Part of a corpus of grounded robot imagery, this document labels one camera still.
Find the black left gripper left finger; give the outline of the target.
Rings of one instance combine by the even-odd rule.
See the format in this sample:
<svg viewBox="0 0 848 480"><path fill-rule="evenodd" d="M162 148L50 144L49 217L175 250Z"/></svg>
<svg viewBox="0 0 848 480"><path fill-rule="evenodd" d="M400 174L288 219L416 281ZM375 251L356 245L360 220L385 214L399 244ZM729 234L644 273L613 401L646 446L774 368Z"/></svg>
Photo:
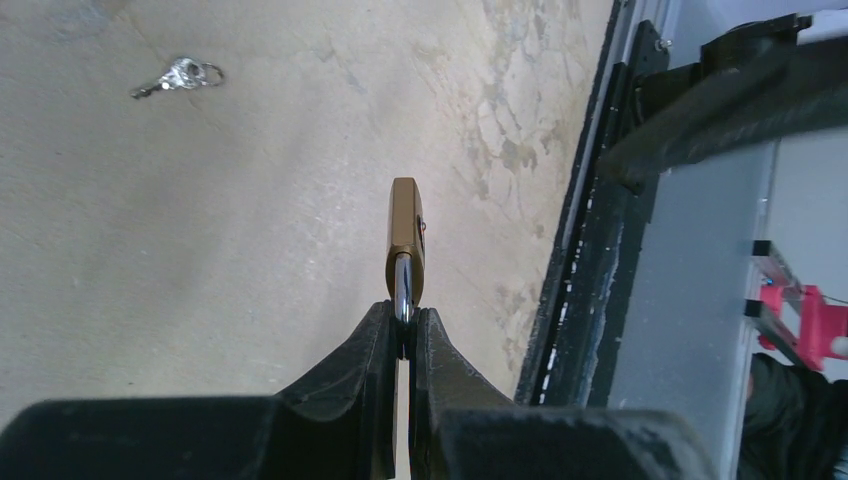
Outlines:
<svg viewBox="0 0 848 480"><path fill-rule="evenodd" d="M51 400L1 434L5 479L391 479L396 328L388 302L266 396Z"/></svg>

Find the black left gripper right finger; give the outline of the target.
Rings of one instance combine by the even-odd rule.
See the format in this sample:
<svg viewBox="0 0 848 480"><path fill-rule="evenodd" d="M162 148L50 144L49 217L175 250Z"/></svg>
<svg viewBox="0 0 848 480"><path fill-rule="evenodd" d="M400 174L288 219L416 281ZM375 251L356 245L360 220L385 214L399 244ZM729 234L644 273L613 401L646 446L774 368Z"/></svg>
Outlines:
<svg viewBox="0 0 848 480"><path fill-rule="evenodd" d="M652 410L522 406L452 344L438 312L410 335L414 479L714 479L679 416Z"/></svg>

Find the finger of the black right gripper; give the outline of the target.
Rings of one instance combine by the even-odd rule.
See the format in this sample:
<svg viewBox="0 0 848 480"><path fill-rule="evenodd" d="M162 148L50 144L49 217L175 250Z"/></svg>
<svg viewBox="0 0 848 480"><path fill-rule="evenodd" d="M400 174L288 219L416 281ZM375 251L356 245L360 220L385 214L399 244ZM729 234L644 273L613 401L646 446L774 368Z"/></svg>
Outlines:
<svg viewBox="0 0 848 480"><path fill-rule="evenodd" d="M785 136L847 124L844 13L804 40L813 15L738 25L700 49L696 63L640 77L636 126L601 154L597 173L633 192L674 167Z"/></svg>

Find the small padlock keys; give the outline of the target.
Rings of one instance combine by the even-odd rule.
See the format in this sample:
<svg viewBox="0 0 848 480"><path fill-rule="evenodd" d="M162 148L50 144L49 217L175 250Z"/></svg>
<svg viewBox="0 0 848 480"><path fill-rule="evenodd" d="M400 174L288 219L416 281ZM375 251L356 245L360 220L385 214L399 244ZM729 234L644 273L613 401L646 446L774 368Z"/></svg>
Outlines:
<svg viewBox="0 0 848 480"><path fill-rule="evenodd" d="M156 80L132 89L130 96L139 100L162 91L218 87L222 86L225 81L226 74L219 66L183 56L174 59Z"/></svg>

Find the small brass padlock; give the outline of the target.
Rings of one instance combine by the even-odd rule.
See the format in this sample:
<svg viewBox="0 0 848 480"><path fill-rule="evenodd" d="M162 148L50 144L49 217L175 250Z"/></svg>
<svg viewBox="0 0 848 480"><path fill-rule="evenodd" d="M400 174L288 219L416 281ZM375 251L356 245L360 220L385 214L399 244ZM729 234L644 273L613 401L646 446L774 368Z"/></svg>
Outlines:
<svg viewBox="0 0 848 480"><path fill-rule="evenodd" d="M395 317L412 320L424 286L426 224L417 183L412 177L393 180L388 216L385 278Z"/></svg>

